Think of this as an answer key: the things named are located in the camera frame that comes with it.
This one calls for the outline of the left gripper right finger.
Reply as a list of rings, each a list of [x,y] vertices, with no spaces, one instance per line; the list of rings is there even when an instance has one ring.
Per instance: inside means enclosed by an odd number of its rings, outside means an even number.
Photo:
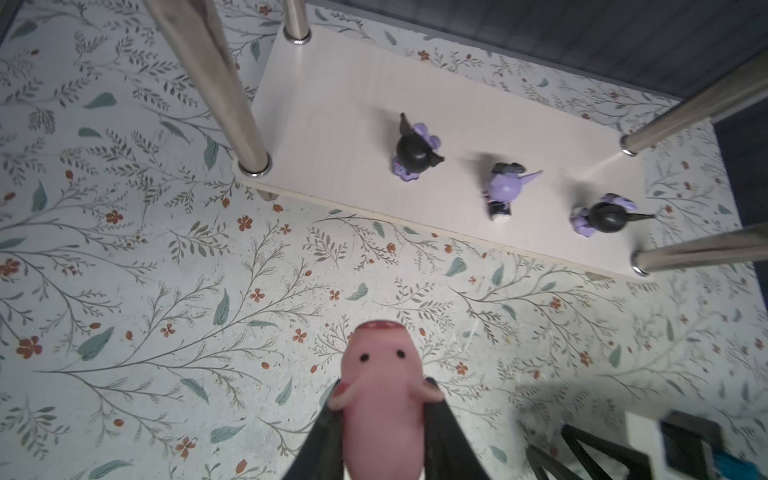
[[[488,480],[446,400],[424,405],[427,480]]]

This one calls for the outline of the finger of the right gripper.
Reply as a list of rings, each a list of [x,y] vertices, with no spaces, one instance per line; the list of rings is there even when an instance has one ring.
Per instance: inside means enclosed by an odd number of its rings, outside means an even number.
[[[591,479],[608,480],[610,476],[584,449],[584,445],[624,465],[628,469],[628,480],[651,479],[650,460],[642,452],[599,438],[572,425],[564,425],[561,435]]]
[[[526,458],[537,480],[581,480],[576,473],[536,446],[526,448]]]

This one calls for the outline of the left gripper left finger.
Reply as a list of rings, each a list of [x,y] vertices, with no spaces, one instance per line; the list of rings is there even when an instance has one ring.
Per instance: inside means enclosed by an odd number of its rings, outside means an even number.
[[[331,394],[318,414],[284,480],[342,480],[343,413],[330,408]]]

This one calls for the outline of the purple striped toy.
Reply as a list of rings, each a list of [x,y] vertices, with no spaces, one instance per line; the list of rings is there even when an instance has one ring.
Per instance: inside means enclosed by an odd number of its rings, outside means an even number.
[[[632,200],[607,193],[589,208],[575,208],[571,212],[569,223],[575,233],[590,238],[597,232],[617,233],[628,223],[655,218],[653,214],[638,213],[637,209]]]

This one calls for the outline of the dark purple toy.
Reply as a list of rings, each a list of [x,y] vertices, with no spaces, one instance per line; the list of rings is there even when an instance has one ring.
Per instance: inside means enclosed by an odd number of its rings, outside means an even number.
[[[438,150],[441,140],[432,135],[424,123],[411,123],[400,114],[400,138],[392,158],[392,173],[404,182],[418,180],[420,174],[445,161]]]

